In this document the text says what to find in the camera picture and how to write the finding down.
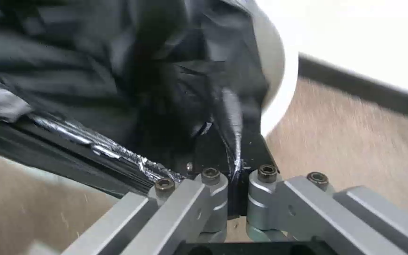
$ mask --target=black metal plate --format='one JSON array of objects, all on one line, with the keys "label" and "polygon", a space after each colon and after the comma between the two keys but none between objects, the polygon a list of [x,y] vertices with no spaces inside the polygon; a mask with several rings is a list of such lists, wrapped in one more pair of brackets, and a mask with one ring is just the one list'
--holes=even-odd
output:
[{"label": "black metal plate", "polygon": [[174,255],[335,255],[325,242],[183,244]]}]

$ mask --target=shiny metal surface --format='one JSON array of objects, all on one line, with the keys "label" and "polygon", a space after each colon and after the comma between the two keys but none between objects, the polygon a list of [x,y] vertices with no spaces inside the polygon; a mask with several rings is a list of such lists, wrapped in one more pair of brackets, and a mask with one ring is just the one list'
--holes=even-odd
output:
[{"label": "shiny metal surface", "polygon": [[333,195],[345,208],[408,253],[408,213],[366,187]]},{"label": "shiny metal surface", "polygon": [[55,132],[66,139],[78,144],[88,145],[97,154],[103,154],[110,158],[124,158],[138,166],[138,169],[151,181],[157,181],[163,177],[169,177],[175,182],[180,183],[185,177],[165,168],[163,165],[150,161],[149,159],[138,155],[117,144],[115,141],[102,136],[101,134],[87,129],[79,123],[63,121],[53,116],[39,116],[37,114],[28,114],[38,126]]},{"label": "shiny metal surface", "polygon": [[[203,175],[196,176],[196,182],[203,182]],[[206,186],[210,190],[209,203],[212,212],[204,226],[203,232],[215,233],[226,229],[228,220],[228,179],[223,175],[218,175],[217,184]]]},{"label": "shiny metal surface", "polygon": [[135,238],[156,210],[154,200],[129,192],[62,255],[118,254]]},{"label": "shiny metal surface", "polygon": [[209,219],[210,191],[185,179],[121,255],[171,255],[183,241],[196,241]]}]

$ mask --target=cylindrical joint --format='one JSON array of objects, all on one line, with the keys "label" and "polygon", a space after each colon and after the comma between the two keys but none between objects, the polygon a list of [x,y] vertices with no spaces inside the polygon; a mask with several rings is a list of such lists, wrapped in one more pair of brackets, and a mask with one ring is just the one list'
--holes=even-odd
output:
[{"label": "cylindrical joint", "polygon": [[202,182],[210,189],[209,202],[213,210],[204,226],[203,232],[216,233],[223,231],[226,229],[226,222],[228,220],[228,178],[220,174],[216,169],[207,168],[196,176],[194,181]]},{"label": "cylindrical joint", "polygon": [[161,178],[155,182],[155,193],[158,197],[169,197],[175,190],[175,183],[170,178]]},{"label": "cylindrical joint", "polygon": [[202,183],[213,186],[220,182],[220,171],[215,168],[206,168],[202,172]]},{"label": "cylindrical joint", "polygon": [[275,204],[273,194],[278,182],[282,180],[281,175],[275,171],[274,182],[266,183],[260,180],[259,170],[253,171],[248,177],[248,208],[246,221],[262,231],[272,229],[272,210]]},{"label": "cylindrical joint", "polygon": [[277,168],[272,165],[262,165],[257,170],[257,178],[263,183],[272,183],[277,180]]},{"label": "cylindrical joint", "polygon": [[306,176],[306,179],[311,181],[319,189],[325,191],[328,187],[328,177],[320,172],[311,172]]}]

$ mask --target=screw hole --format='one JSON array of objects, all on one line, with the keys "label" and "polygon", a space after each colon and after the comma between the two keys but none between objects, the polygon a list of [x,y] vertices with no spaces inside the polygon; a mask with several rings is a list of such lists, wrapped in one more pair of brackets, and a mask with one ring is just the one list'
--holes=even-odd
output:
[{"label": "screw hole", "polygon": [[321,173],[312,173],[311,177],[316,181],[325,181],[326,178]]},{"label": "screw hole", "polygon": [[296,216],[295,209],[294,209],[294,207],[292,205],[288,205],[288,209],[289,209],[289,214],[291,216]]},{"label": "screw hole", "polygon": [[215,176],[215,175],[217,175],[217,169],[215,169],[215,168],[206,168],[206,169],[204,169],[204,174],[206,176]]},{"label": "screw hole", "polygon": [[262,171],[264,171],[265,173],[274,173],[277,170],[273,167],[273,166],[269,166],[269,165],[264,165],[262,166]]},{"label": "screw hole", "polygon": [[168,185],[170,184],[170,181],[163,179],[163,180],[160,180],[158,184],[160,185],[160,187],[168,187]]}]

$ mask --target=white object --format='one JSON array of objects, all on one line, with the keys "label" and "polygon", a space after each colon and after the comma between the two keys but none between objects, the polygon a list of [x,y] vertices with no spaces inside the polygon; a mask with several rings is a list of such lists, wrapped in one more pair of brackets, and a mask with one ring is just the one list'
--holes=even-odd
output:
[{"label": "white object", "polygon": [[408,1],[257,0],[301,55],[408,93]]},{"label": "white object", "polygon": [[291,39],[287,20],[275,15],[275,10],[256,0],[253,13],[254,32],[262,69],[270,84],[264,100],[261,134],[266,137],[283,118],[293,98],[298,76],[298,51]]}]

